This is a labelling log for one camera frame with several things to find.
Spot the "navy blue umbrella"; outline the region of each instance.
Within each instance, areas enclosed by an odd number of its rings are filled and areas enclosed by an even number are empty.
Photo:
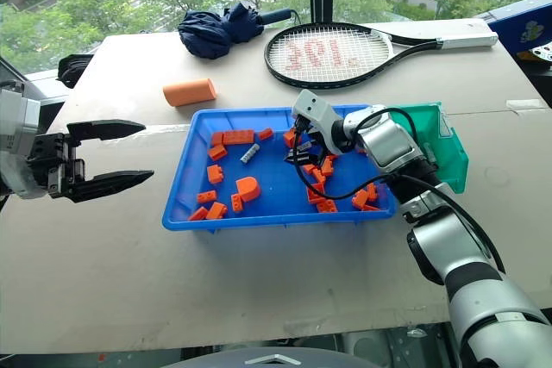
[[[242,3],[226,9],[223,17],[216,13],[188,10],[179,24],[179,34],[192,55],[216,59],[226,55],[232,43],[247,42],[261,34],[264,25],[289,19],[291,15],[289,9],[259,15]]]

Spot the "blue plastic tray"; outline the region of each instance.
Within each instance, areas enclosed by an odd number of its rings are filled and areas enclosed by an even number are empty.
[[[363,108],[366,105],[337,106],[335,110],[345,116]],[[190,132],[166,203],[163,225],[169,230],[215,230],[320,221],[366,221],[394,214],[395,199],[383,184],[378,185],[379,198],[375,204],[380,211],[359,211],[353,207],[349,197],[336,201],[337,213],[318,213],[316,206],[307,202],[306,188],[294,166],[284,161],[289,148],[285,146],[282,134],[290,129],[293,122],[290,108],[198,111],[191,120]],[[253,129],[258,132],[265,128],[272,128],[274,137],[259,141],[255,135],[260,150],[246,165],[240,157],[251,144],[226,146],[228,155],[216,162],[207,155],[211,136],[216,131]],[[207,166],[213,164],[223,168],[224,180],[220,184],[212,185],[207,180]],[[377,175],[366,155],[357,152],[340,156],[334,167],[334,175],[328,178],[325,185],[329,194],[350,191]],[[244,210],[236,214],[231,208],[230,196],[237,192],[235,181],[246,176],[257,179],[261,195],[252,202],[244,203]],[[188,221],[190,214],[200,207],[197,194],[207,190],[216,190],[217,201],[228,206],[226,218]],[[208,209],[211,204],[203,206]]]

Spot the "racket strings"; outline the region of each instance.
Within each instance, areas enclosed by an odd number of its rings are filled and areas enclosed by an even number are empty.
[[[379,35],[350,28],[306,28],[276,40],[268,60],[272,68],[305,82],[359,77],[392,56]]]

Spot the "table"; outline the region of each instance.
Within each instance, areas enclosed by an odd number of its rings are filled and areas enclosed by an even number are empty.
[[[488,30],[476,19],[378,26],[420,37]],[[215,61],[192,57],[175,33],[104,41],[51,131],[92,119],[142,122],[154,133],[88,141],[78,155],[89,177],[155,174],[80,204],[10,198],[0,215],[0,352],[145,350],[448,319],[445,291],[420,274],[400,216],[217,234],[161,226],[196,110],[293,104],[298,90],[264,67],[273,33]],[[163,84],[207,77],[216,101],[166,104]],[[511,278],[539,306],[552,306],[552,110],[501,45],[419,54],[321,95],[334,104],[441,101],[470,157],[459,201],[490,234]]]

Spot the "orange block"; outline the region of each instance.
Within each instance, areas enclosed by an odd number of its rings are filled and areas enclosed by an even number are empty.
[[[233,194],[232,197],[232,209],[235,213],[243,211],[243,201],[239,194]]]
[[[196,211],[194,211],[190,215],[190,217],[188,217],[188,220],[189,221],[203,220],[207,216],[207,213],[209,213],[209,210],[207,210],[205,207],[202,206]]]
[[[226,213],[228,213],[228,207],[222,203],[214,202],[205,218],[207,220],[222,219]]]
[[[375,202],[378,199],[378,191],[376,190],[376,184],[370,183],[367,187],[368,190],[368,201]]]
[[[226,148],[224,148],[224,146],[218,145],[218,146],[212,147],[208,151],[208,154],[210,159],[212,159],[213,161],[217,161],[218,159],[221,159],[226,154],[228,154],[228,151],[226,151]]]
[[[312,170],[314,170],[315,168],[317,168],[317,167],[314,164],[303,165],[303,170],[307,174],[312,174]]]
[[[214,202],[216,200],[216,191],[204,191],[198,194],[198,203]]]
[[[255,177],[244,177],[235,181],[238,194],[244,202],[250,202],[260,196],[260,187]]]
[[[362,206],[362,211],[380,211],[380,209],[369,204],[365,204],[364,206]]]
[[[270,138],[274,135],[271,128],[266,128],[257,133],[257,136],[259,137],[259,140],[266,140],[267,138]]]
[[[223,137],[223,144],[231,146],[234,144],[253,144],[255,132],[253,129],[240,129],[236,131],[226,131]]]
[[[317,204],[318,213],[336,213],[337,207],[333,200],[325,200]]]
[[[362,210],[368,199],[368,192],[366,190],[358,190],[353,197],[353,205],[358,209]]]
[[[321,193],[324,193],[324,184],[323,183],[316,183],[312,185],[315,189],[320,191]],[[319,204],[320,202],[323,202],[326,200],[324,197],[319,196],[317,193],[312,191],[310,188],[307,187],[307,200],[309,201],[309,204]]]
[[[284,143],[290,147],[293,148],[293,143],[295,142],[295,128],[290,129],[289,131],[284,133]],[[297,141],[298,144],[301,144],[301,137],[299,136],[299,141]]]
[[[210,137],[210,144],[214,147],[222,145],[223,137],[223,132],[213,133],[213,135]]]
[[[326,182],[326,177],[322,175],[322,172],[319,169],[315,168],[312,170],[312,175],[318,183],[324,184]]]
[[[173,107],[187,103],[201,103],[216,98],[215,87],[210,79],[178,82],[163,87],[166,101]]]
[[[207,178],[211,184],[218,184],[223,181],[223,168],[217,164],[207,167]]]
[[[320,172],[323,176],[331,176],[334,173],[334,167],[332,165],[331,159],[329,159],[328,157],[324,159],[322,167],[320,168]]]

